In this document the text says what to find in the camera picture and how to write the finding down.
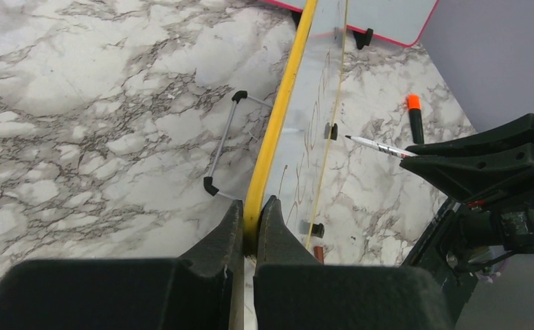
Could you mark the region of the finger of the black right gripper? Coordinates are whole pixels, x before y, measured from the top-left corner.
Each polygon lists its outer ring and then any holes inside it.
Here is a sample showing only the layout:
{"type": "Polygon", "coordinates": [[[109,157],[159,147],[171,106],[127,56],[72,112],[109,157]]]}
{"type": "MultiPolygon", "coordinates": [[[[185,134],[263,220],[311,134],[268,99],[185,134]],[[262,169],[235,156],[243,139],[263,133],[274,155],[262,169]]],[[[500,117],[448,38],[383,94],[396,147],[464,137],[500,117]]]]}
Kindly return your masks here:
{"type": "Polygon", "coordinates": [[[534,144],[534,113],[482,133],[446,142],[415,144],[406,150],[420,156],[469,157],[508,151],[530,143],[534,144]]]}
{"type": "Polygon", "coordinates": [[[534,143],[487,155],[419,155],[401,168],[462,204],[513,204],[534,195],[534,143]]]}

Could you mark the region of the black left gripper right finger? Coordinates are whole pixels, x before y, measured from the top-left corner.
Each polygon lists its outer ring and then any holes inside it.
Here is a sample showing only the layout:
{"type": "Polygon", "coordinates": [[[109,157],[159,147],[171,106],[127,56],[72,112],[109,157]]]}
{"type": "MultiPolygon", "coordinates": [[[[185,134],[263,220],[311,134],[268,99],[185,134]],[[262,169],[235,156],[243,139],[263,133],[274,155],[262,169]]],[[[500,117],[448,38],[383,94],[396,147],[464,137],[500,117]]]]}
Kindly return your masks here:
{"type": "Polygon", "coordinates": [[[453,329],[445,297],[416,267],[324,265],[285,225],[272,195],[260,214],[258,329],[453,329]]]}

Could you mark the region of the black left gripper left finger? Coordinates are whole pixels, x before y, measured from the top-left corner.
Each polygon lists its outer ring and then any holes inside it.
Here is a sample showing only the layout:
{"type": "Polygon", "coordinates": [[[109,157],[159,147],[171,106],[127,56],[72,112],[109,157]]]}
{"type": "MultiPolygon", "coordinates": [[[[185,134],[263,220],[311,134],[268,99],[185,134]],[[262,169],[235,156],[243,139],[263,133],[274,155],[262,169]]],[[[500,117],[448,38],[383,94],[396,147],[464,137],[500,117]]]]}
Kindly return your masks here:
{"type": "Polygon", "coordinates": [[[37,259],[0,280],[0,329],[228,329],[243,203],[175,258],[37,259]]]}

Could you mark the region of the brown marker cap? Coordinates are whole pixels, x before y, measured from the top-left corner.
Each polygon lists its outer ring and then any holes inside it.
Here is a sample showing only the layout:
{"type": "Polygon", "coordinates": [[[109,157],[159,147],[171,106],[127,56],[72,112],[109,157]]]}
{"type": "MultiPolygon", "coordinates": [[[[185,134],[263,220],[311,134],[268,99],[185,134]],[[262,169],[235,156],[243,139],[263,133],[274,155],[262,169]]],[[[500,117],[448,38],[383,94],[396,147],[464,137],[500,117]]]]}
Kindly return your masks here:
{"type": "Polygon", "coordinates": [[[319,263],[324,264],[324,248],[317,245],[313,248],[313,253],[316,260],[319,263]]]}

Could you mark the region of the white brown whiteboard marker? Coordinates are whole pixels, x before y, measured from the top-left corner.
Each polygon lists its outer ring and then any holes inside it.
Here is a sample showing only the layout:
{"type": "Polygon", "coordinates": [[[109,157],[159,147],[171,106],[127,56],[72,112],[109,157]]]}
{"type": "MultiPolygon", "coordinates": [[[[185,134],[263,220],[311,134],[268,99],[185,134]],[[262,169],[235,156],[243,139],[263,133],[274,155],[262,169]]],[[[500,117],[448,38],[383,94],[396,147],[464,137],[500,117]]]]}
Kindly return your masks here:
{"type": "Polygon", "coordinates": [[[355,143],[361,144],[367,148],[379,151],[381,153],[385,153],[391,156],[395,156],[401,159],[407,158],[407,157],[416,157],[415,153],[409,152],[407,150],[397,148],[395,146],[390,146],[388,144],[384,144],[381,142],[376,142],[364,137],[358,137],[358,136],[351,136],[351,135],[345,135],[345,137],[355,143]]]}

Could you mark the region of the yellow framed whiteboard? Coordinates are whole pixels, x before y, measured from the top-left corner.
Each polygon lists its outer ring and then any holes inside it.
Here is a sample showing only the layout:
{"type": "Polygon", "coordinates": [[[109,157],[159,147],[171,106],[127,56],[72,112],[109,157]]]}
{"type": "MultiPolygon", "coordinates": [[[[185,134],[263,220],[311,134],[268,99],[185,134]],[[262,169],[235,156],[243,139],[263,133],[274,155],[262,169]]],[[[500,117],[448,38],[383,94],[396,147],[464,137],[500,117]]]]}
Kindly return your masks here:
{"type": "Polygon", "coordinates": [[[308,1],[271,110],[243,207],[243,250],[257,253],[260,215],[277,197],[283,223],[308,245],[335,123],[344,73],[346,36],[314,36],[324,5],[308,1]]]}

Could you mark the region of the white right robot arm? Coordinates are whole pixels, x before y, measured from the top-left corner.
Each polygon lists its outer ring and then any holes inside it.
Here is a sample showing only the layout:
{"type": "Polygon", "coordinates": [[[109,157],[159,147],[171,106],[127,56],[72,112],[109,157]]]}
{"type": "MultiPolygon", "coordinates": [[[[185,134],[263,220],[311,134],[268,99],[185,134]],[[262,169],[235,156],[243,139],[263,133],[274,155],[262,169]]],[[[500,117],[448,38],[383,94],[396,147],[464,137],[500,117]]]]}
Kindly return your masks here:
{"type": "Polygon", "coordinates": [[[449,198],[408,263],[456,276],[534,253],[534,114],[475,135],[409,147],[401,167],[449,198]]]}

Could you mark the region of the pink framed whiteboard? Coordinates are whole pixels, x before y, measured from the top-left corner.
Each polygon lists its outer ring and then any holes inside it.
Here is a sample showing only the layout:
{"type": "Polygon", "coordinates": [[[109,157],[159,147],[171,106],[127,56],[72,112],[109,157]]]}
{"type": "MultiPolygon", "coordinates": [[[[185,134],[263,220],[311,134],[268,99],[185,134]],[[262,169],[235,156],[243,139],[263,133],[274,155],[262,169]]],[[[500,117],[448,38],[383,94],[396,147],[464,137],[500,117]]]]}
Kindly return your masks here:
{"type": "Polygon", "coordinates": [[[374,30],[373,39],[411,47],[418,42],[438,1],[318,1],[314,36],[346,36],[347,31],[374,30]]]}

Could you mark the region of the black orange highlighter marker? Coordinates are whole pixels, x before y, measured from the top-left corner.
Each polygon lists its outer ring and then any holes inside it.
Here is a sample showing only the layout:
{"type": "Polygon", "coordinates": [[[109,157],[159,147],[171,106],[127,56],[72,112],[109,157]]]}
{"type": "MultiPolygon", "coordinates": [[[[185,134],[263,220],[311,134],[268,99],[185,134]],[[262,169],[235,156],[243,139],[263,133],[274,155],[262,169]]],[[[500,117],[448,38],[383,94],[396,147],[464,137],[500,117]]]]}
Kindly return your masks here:
{"type": "Polygon", "coordinates": [[[416,94],[407,97],[407,110],[412,132],[412,139],[415,144],[424,144],[424,130],[422,121],[421,101],[416,94]]]}

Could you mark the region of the aluminium table frame rail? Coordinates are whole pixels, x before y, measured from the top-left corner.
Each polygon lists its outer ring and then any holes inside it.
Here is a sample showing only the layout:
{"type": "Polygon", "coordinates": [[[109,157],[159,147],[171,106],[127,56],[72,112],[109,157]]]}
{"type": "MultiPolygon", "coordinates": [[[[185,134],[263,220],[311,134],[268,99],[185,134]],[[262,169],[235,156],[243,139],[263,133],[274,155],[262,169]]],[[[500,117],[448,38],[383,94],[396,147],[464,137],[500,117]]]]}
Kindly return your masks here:
{"type": "Polygon", "coordinates": [[[476,277],[468,273],[454,273],[447,263],[447,248],[443,246],[456,225],[456,216],[463,210],[459,203],[446,199],[401,264],[402,267],[423,268],[432,275],[441,286],[454,324],[457,323],[478,282],[476,277]]]}

